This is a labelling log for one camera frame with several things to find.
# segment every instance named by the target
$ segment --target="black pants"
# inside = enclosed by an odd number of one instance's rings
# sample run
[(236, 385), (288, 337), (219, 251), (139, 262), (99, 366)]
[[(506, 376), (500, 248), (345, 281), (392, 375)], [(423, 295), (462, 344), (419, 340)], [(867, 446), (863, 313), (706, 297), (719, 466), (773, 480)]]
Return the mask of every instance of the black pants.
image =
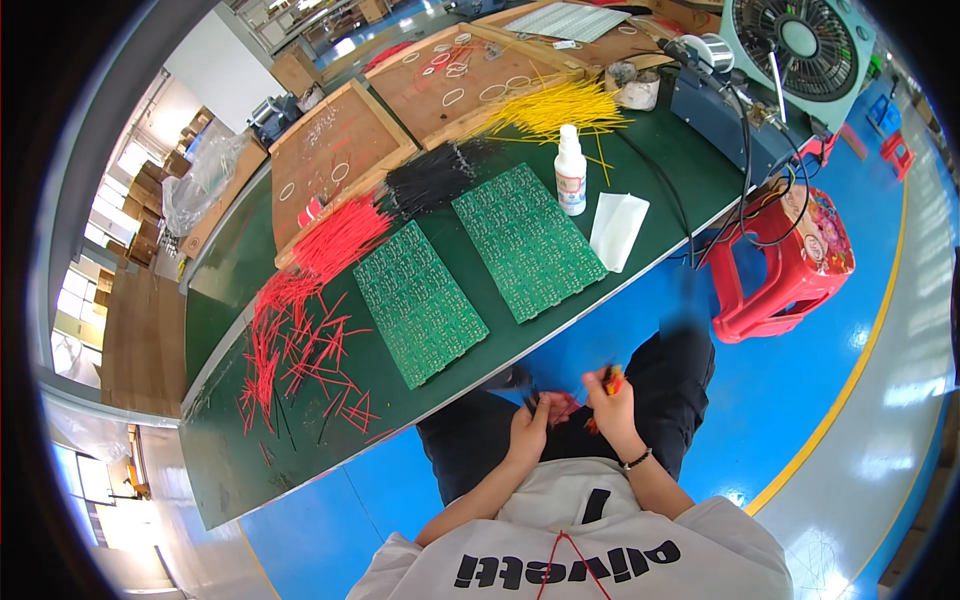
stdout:
[[(661, 465), (680, 477), (680, 466), (707, 410), (713, 343), (704, 331), (656, 333), (637, 348), (625, 374), (634, 386), (636, 431)], [(433, 463), (444, 505), (472, 490), (503, 461), (510, 447), (511, 401), (474, 390), (417, 423), (423, 451)], [(603, 435), (584, 424), (586, 406), (548, 430), (540, 461), (601, 456), (618, 460)]]

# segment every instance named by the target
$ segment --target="fan grille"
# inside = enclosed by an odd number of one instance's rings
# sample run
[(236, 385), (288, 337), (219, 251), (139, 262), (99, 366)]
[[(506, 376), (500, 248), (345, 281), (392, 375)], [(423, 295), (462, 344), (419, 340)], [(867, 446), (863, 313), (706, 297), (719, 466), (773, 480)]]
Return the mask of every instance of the fan grille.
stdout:
[[(744, 52), (773, 81), (769, 46), (777, 43), (783, 89), (799, 98), (829, 102), (846, 96), (856, 81), (857, 55), (840, 15), (824, 0), (734, 0), (733, 26)], [(781, 39), (784, 23), (800, 21), (816, 37), (817, 49), (805, 57)]]

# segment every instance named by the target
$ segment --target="blue stool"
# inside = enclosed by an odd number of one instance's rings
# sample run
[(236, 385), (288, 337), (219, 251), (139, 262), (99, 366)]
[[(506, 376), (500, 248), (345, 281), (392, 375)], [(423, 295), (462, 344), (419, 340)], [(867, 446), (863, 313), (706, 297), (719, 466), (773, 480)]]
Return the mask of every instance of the blue stool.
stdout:
[(900, 128), (900, 110), (890, 104), (888, 96), (880, 96), (867, 111), (867, 120), (881, 135), (886, 137)]

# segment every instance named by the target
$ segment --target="yellow floor line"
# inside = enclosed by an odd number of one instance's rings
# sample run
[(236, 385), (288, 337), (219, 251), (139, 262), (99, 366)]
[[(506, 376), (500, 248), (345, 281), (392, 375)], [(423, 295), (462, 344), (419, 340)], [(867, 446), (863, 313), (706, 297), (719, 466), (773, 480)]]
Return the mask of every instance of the yellow floor line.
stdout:
[(880, 309), (876, 313), (874, 326), (870, 330), (870, 337), (867, 339), (863, 351), (860, 352), (860, 358), (857, 359), (856, 364), (853, 366), (853, 371), (851, 371), (850, 376), (847, 378), (847, 383), (844, 384), (843, 389), (840, 390), (840, 395), (834, 400), (833, 405), (830, 406), (830, 409), (827, 411), (827, 415), (820, 421), (820, 424), (817, 425), (817, 428), (806, 441), (804, 447), (800, 448), (797, 455), (794, 456), (780, 474), (763, 489), (763, 492), (758, 494), (757, 497), (743, 509), (747, 515), (754, 516), (761, 508), (766, 506), (767, 502), (777, 495), (777, 492), (786, 485), (786, 482), (790, 481), (794, 473), (796, 473), (803, 463), (806, 462), (806, 459), (810, 457), (810, 454), (813, 453), (817, 444), (820, 443), (833, 426), (833, 422), (837, 420), (840, 411), (843, 410), (844, 405), (847, 403), (847, 398), (850, 397), (850, 393), (856, 386), (856, 382), (859, 381), (860, 375), (863, 373), (864, 368), (866, 368), (867, 361), (870, 360), (870, 355), (874, 351), (874, 346), (876, 346), (876, 339), (879, 337), (880, 330), (883, 328), (883, 321), (887, 317), (887, 310), (890, 308), (890, 298), (894, 294), (894, 285), (897, 283), (897, 273), (900, 271), (900, 255), (903, 253), (903, 235), (906, 233), (906, 190), (907, 178), (904, 178), (903, 211), (900, 216), (900, 236), (897, 238), (897, 253), (894, 255), (894, 265), (890, 270), (890, 279), (887, 281), (887, 289), (883, 294), (883, 301), (880, 303)]
[(253, 552), (253, 546), (250, 545), (250, 540), (247, 539), (247, 532), (243, 530), (243, 525), (240, 524), (240, 521), (237, 520), (237, 527), (240, 528), (240, 535), (243, 536), (243, 541), (247, 543), (247, 549), (250, 550), (250, 555), (253, 557), (253, 561), (256, 563), (256, 567), (260, 569), (260, 574), (263, 575), (263, 578), (267, 581), (267, 585), (270, 586), (270, 589), (274, 592), (276, 600), (282, 600), (280, 594), (276, 593), (276, 588), (274, 588), (274, 582), (270, 581), (270, 578), (267, 577), (267, 571), (263, 570), (263, 565), (260, 564), (260, 559), (256, 558), (256, 552)]

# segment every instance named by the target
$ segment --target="bracelet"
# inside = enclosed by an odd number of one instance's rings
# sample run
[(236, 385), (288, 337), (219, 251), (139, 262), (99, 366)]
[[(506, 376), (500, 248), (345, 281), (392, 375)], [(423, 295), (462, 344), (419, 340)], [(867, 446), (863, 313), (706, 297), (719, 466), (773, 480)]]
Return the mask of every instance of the bracelet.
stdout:
[(623, 467), (623, 470), (630, 470), (631, 468), (636, 467), (637, 465), (639, 465), (639, 464), (642, 463), (643, 461), (647, 460), (647, 457), (650, 456), (651, 452), (653, 452), (653, 451), (654, 451), (654, 449), (648, 445), (648, 446), (647, 446), (647, 451), (643, 453), (643, 456), (641, 456), (640, 458), (636, 459), (636, 460), (633, 461), (632, 463), (627, 463), (626, 465), (624, 465), (624, 464), (621, 463), (621, 465), (622, 465), (622, 467)]

